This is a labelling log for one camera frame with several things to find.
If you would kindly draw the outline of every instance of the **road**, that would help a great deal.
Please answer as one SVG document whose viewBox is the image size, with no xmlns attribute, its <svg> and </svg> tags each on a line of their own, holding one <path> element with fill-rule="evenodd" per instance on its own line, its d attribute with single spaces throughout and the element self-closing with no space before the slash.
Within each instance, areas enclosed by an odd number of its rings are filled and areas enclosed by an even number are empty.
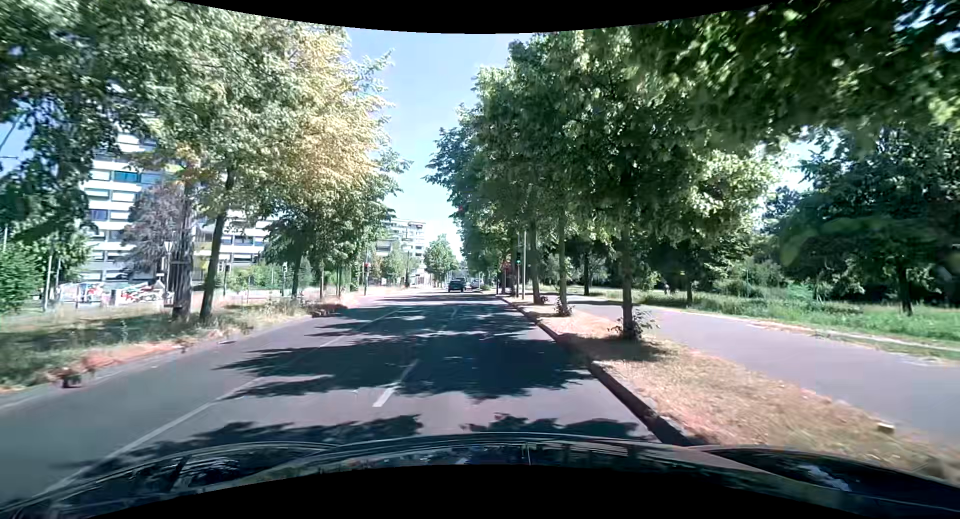
<svg viewBox="0 0 960 519">
<path fill-rule="evenodd" d="M 619 304 L 571 295 L 589 314 L 617 320 Z M 931 439 L 960 442 L 960 365 L 927 362 L 805 333 L 764 329 L 747 321 L 646 306 L 658 336 L 748 369 L 843 400 Z"/>
<path fill-rule="evenodd" d="M 414 289 L 0 401 L 0 503 L 187 449 L 536 431 L 656 441 L 541 329 Z"/>
</svg>

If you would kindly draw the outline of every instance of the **dry grass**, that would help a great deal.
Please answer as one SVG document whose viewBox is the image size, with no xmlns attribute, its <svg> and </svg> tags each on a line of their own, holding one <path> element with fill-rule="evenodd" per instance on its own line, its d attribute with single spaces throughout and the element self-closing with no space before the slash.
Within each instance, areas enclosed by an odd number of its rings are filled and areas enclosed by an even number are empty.
<svg viewBox="0 0 960 519">
<path fill-rule="evenodd" d="M 523 309 L 708 442 L 831 453 L 906 470 L 931 456 L 960 459 L 960 451 L 935 448 L 917 432 L 882 433 L 881 420 L 864 410 L 732 361 L 654 336 L 624 341 L 612 336 L 613 321 L 583 312 L 556 317 L 549 307 Z"/>
</svg>

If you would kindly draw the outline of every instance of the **sky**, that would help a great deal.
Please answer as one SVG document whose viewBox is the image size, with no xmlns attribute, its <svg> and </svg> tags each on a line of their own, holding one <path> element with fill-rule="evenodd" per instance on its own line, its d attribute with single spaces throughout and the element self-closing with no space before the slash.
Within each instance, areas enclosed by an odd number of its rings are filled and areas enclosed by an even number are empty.
<svg viewBox="0 0 960 519">
<path fill-rule="evenodd" d="M 456 108 L 475 102 L 474 76 L 484 66 L 503 66 L 511 41 L 531 34 L 423 34 L 351 28 L 350 56 L 378 58 L 390 52 L 391 65 L 380 74 L 383 93 L 393 107 L 387 132 L 393 149 L 412 164 L 399 177 L 403 192 L 387 199 L 399 219 L 426 222 L 426 239 L 446 234 L 460 255 L 460 235 L 450 219 L 454 208 L 445 188 L 424 176 L 436 151 L 440 129 L 457 124 Z"/>
</svg>

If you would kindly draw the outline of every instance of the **bush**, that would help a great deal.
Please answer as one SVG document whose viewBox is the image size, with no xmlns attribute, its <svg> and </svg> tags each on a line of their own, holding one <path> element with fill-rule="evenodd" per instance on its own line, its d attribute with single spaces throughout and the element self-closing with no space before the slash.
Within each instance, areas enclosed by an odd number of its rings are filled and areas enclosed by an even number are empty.
<svg viewBox="0 0 960 519">
<path fill-rule="evenodd" d="M 635 306 L 633 308 L 632 336 L 627 336 L 623 329 L 623 317 L 617 318 L 616 326 L 610 328 L 609 331 L 615 332 L 622 340 L 643 341 L 643 331 L 653 330 L 654 328 L 660 328 L 660 326 L 657 324 L 657 319 L 654 318 L 653 313 L 645 308 Z"/>
<path fill-rule="evenodd" d="M 566 304 L 566 306 L 563 306 L 560 303 L 560 296 L 557 296 L 557 301 L 553 304 L 553 314 L 557 317 L 570 317 L 573 315 L 573 305 Z"/>
<path fill-rule="evenodd" d="M 717 281 L 716 290 L 720 294 L 727 296 L 738 296 L 741 298 L 763 298 L 766 297 L 763 289 L 750 284 L 744 279 L 722 279 Z"/>
</svg>

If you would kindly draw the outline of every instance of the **building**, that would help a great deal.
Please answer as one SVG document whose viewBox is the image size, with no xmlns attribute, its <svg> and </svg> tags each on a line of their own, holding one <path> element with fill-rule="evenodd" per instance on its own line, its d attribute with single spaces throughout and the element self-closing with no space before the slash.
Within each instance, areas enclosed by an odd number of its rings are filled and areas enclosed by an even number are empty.
<svg viewBox="0 0 960 519">
<path fill-rule="evenodd" d="M 220 263 L 217 269 L 229 272 L 234 268 L 244 268 L 256 263 L 263 252 L 267 227 L 273 221 L 256 221 L 249 225 L 243 213 L 229 211 L 226 215 L 226 224 L 223 225 L 223 235 L 220 238 Z M 200 277 L 207 273 L 210 262 L 210 249 L 213 245 L 214 222 L 210 221 L 197 227 L 197 242 L 194 247 L 194 258 L 199 259 Z"/>
<path fill-rule="evenodd" d="M 411 285 L 429 284 L 430 279 L 424 267 L 424 253 L 426 251 L 426 222 L 410 219 L 392 219 L 384 222 L 388 235 L 385 239 L 378 239 L 375 244 L 376 255 L 386 257 L 391 247 L 399 244 L 402 252 L 409 253 L 411 258 L 418 259 L 418 266 L 410 271 Z"/>
<path fill-rule="evenodd" d="M 131 134 L 121 134 L 117 145 L 123 153 L 150 151 Z M 130 224 L 130 208 L 140 194 L 163 179 L 161 172 L 140 172 L 125 157 L 98 154 L 93 158 L 90 179 L 80 185 L 89 201 L 87 217 L 97 226 L 91 231 L 90 261 L 80 270 L 86 281 L 126 281 L 153 278 L 153 273 L 129 276 L 123 257 L 133 249 L 120 241 L 123 229 Z"/>
<path fill-rule="evenodd" d="M 152 150 L 150 143 L 141 143 L 131 134 L 121 133 L 117 145 L 123 154 Z M 130 272 L 130 264 L 123 257 L 133 248 L 120 240 L 124 227 L 130 223 L 130 209 L 141 193 L 163 180 L 162 172 L 138 171 L 127 159 L 112 154 L 94 157 L 90 179 L 81 184 L 89 200 L 88 217 L 97 226 L 90 232 L 90 261 L 80 270 L 84 281 L 145 281 L 153 279 L 157 271 Z M 231 212 L 223 230 L 220 246 L 220 270 L 245 267 L 255 263 L 263 252 L 266 229 L 271 221 L 257 221 L 246 225 L 243 214 Z M 194 230 L 194 280 L 203 279 L 210 261 L 213 242 L 213 222 L 198 223 Z"/>
</svg>

